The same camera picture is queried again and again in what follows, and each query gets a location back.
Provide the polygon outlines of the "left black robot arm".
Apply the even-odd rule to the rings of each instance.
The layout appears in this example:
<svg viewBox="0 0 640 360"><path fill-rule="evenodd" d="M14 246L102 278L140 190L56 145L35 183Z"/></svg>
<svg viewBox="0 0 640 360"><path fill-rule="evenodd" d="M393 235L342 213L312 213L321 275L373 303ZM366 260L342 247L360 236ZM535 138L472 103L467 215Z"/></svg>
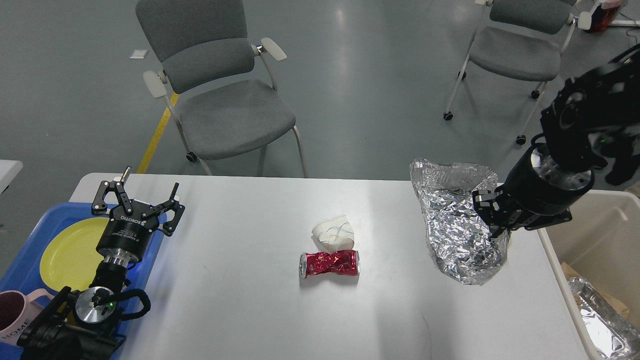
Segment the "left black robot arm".
<svg viewBox="0 0 640 360"><path fill-rule="evenodd" d="M94 216L108 222L96 245L103 257L86 289L64 286L19 336L23 360L109 360L126 341L122 322L151 310L141 288L132 288L128 272L142 262L155 231L171 237L185 212L175 183L169 199L157 205L130 198L125 184L131 167L104 180L91 204Z"/></svg>

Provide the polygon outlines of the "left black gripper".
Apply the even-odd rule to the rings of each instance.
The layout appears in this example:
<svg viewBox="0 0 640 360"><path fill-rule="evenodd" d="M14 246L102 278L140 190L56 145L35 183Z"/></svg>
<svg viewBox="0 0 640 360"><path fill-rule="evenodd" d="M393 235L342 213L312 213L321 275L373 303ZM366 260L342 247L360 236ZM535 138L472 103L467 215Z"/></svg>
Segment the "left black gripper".
<svg viewBox="0 0 640 360"><path fill-rule="evenodd" d="M142 219L133 218L132 201L125 190L126 180L131 173L131 166L116 180L102 180L98 185L96 195L91 204L91 214L94 216L109 215L96 251L107 258L112 255L125 255L130 264L139 264L146 254L153 232L160 230L167 237L171 237L185 212L185 206L179 202L177 192L179 183L175 182L169 199L153 205L142 213ZM117 206L108 209L105 198L114 193ZM115 213L117 208L124 210L126 215ZM173 218L160 225L158 217L167 212L173 212Z"/></svg>

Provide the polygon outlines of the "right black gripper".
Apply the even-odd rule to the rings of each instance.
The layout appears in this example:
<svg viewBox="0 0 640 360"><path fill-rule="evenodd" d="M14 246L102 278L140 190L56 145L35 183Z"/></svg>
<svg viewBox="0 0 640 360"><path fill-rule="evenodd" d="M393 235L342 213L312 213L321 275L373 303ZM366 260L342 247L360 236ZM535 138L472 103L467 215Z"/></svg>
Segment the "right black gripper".
<svg viewBox="0 0 640 360"><path fill-rule="evenodd" d="M505 230L536 230L566 223L569 208L595 182L592 170L568 171L553 160L546 145L532 145L519 158L505 182L494 191L471 192L473 209L498 239Z"/></svg>

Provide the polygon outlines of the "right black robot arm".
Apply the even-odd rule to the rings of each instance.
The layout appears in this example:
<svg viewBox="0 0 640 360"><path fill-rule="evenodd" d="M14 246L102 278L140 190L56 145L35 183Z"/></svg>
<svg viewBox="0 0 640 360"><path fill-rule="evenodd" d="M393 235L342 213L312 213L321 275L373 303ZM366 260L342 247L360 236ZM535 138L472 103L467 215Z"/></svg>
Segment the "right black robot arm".
<svg viewBox="0 0 640 360"><path fill-rule="evenodd" d="M639 169L639 46L570 77L541 112L541 133L493 191L472 192L492 239L571 221L570 207L595 183L594 170L614 164L618 186Z"/></svg>

